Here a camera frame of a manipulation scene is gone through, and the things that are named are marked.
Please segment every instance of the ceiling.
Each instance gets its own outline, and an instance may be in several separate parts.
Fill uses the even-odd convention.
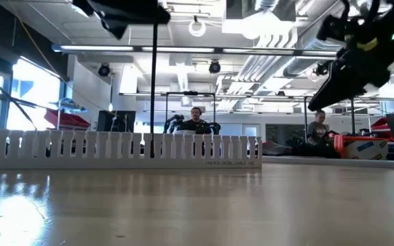
[[[306,33],[305,28],[320,17],[330,7],[335,6],[336,0],[287,0],[284,4],[298,4],[300,2],[314,3],[301,18],[298,16],[293,26],[298,34]],[[150,46],[153,42],[153,27],[150,25],[131,25],[126,30],[124,37],[117,40],[107,33],[100,24],[100,20],[88,18],[77,13],[71,4],[65,0],[0,0],[0,4],[17,14],[19,18],[29,26],[39,31],[56,44],[89,44],[89,45],[141,45]],[[174,11],[208,13],[210,18],[201,17],[206,21],[206,32],[201,37],[195,37],[189,32],[189,24],[193,20],[193,14],[173,15],[168,25],[160,25],[158,29],[158,45],[163,46],[210,46],[210,47],[252,47],[259,45],[259,39],[247,39],[245,35],[238,33],[226,33],[222,31],[226,4],[224,0],[174,0],[166,1]],[[273,25],[260,26],[259,28],[272,30]],[[79,61],[94,74],[101,63],[110,63],[112,70],[122,70],[127,62],[134,63],[141,72],[142,78],[138,80],[138,89],[148,91],[150,88],[147,81],[151,76],[152,55],[150,53],[129,53],[125,56],[93,56],[88,54],[78,55]],[[187,78],[189,88],[202,91],[213,91],[220,74],[210,74],[208,71],[211,60],[218,60],[222,67],[222,74],[236,75],[246,64],[250,57],[246,55],[191,55],[191,69]],[[314,81],[310,76],[311,69],[307,69],[295,79],[286,79],[285,84],[279,90],[286,95],[302,96],[313,94],[323,83],[323,79]],[[171,83],[177,83],[177,74],[174,66],[170,65],[170,54],[157,55],[157,90],[165,90]],[[259,81],[261,85],[268,81]],[[370,87],[369,94],[374,95],[377,89]]]

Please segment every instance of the wall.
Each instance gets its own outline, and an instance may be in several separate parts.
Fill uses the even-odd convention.
[[[74,55],[68,60],[68,77],[72,80],[72,99],[89,111],[79,115],[90,122],[91,130],[94,130],[99,111],[108,110],[110,85],[82,66]]]
[[[67,73],[67,55],[54,52],[50,40],[28,25],[25,25],[25,28],[57,73],[64,77]],[[38,65],[52,70],[31,42],[21,23],[11,12],[0,6],[0,58],[15,64],[19,56],[27,57]]]

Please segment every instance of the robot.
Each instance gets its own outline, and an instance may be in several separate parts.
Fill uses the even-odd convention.
[[[344,99],[366,93],[370,83],[382,87],[390,79],[388,67],[394,62],[394,0],[392,8],[378,13],[380,0],[373,0],[370,10],[348,19],[350,4],[342,0],[345,9],[340,18],[327,16],[317,33],[319,40],[345,43],[334,61],[320,62],[315,73],[328,75],[309,103],[311,111],[327,107]]]

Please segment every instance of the air duct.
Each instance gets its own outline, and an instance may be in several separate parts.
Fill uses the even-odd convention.
[[[279,0],[257,0],[254,5],[255,10],[273,10]]]
[[[170,66],[176,66],[177,82],[181,92],[188,91],[188,71],[192,64],[190,54],[171,54]],[[192,99],[189,96],[184,96],[181,99],[182,107],[191,107]]]
[[[314,21],[314,25],[311,26],[311,28],[307,27],[308,31],[306,33],[300,34],[299,40],[295,46],[297,49],[337,50],[339,48],[339,46],[336,44],[328,44],[327,42],[322,42],[315,38],[318,29],[321,27],[320,19],[327,15],[327,13],[335,13],[341,9],[342,5],[337,3],[338,1],[333,3],[327,11],[325,11],[316,21]],[[278,58],[277,61],[274,61],[272,64],[270,64],[270,69],[268,69],[265,73],[258,75],[256,80],[262,81],[262,83],[260,88],[258,88],[254,94],[259,94],[259,91],[262,88],[267,87],[268,83],[271,83],[271,80],[275,74],[280,73],[280,75],[284,74],[298,76],[315,62],[317,62],[317,60],[303,60],[296,57]]]
[[[322,51],[335,51],[339,50],[340,46],[338,44],[331,44],[329,42],[324,42],[315,38],[315,35],[320,28],[320,25],[312,28],[305,36],[303,36],[296,45],[297,49],[304,50],[322,50]],[[286,77],[296,77],[302,74],[307,68],[316,63],[317,60],[313,59],[295,59],[292,61],[285,69],[284,76]]]

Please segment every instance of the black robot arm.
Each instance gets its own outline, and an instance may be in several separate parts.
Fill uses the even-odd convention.
[[[217,122],[208,123],[209,128],[212,130],[214,135],[219,135],[222,126],[220,126]]]
[[[326,17],[317,33],[317,39],[338,40],[345,46],[334,61],[320,63],[315,69],[328,78],[310,101],[311,111],[360,96],[368,83],[382,87],[390,79],[388,67],[394,62],[394,1],[387,1],[392,7],[380,16],[380,0],[373,0],[366,16],[351,20],[346,15],[348,1],[342,2],[345,11],[341,18]]]
[[[170,124],[172,125],[170,128],[170,133],[174,132],[174,128],[179,125],[181,122],[183,122],[183,115],[174,115],[170,119],[168,119],[164,126],[163,126],[163,133],[167,133],[168,129],[170,128]]]
[[[121,39],[131,24],[167,24],[170,13],[157,0],[72,0],[73,5],[88,16],[94,13],[101,25],[117,39]]]

